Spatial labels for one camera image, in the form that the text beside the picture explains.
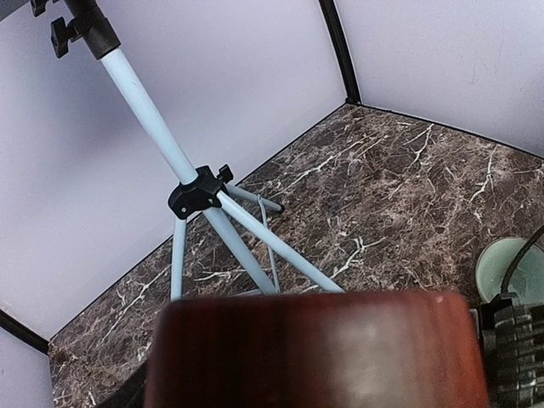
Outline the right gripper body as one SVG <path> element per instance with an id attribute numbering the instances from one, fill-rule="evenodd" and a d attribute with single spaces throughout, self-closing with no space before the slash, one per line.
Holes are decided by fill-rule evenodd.
<path id="1" fill-rule="evenodd" d="M 513 292 L 478 306 L 478 338 L 492 407 L 543 406 L 543 305 Z"/>

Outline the brown wooden metronome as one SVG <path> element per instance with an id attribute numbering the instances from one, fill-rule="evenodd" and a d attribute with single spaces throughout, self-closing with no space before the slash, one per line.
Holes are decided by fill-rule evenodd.
<path id="1" fill-rule="evenodd" d="M 179 300 L 154 333 L 148 407 L 486 407 L 465 299 L 381 292 Z"/>

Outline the grey folding music stand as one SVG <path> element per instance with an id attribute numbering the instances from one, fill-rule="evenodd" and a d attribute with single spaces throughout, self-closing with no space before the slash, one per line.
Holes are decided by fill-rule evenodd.
<path id="1" fill-rule="evenodd" d="M 57 58 L 53 3 L 1 23 L 1 293 L 52 306 L 166 214 L 196 164 L 257 165 L 338 99 L 308 1 L 100 1 L 120 45 Z"/>

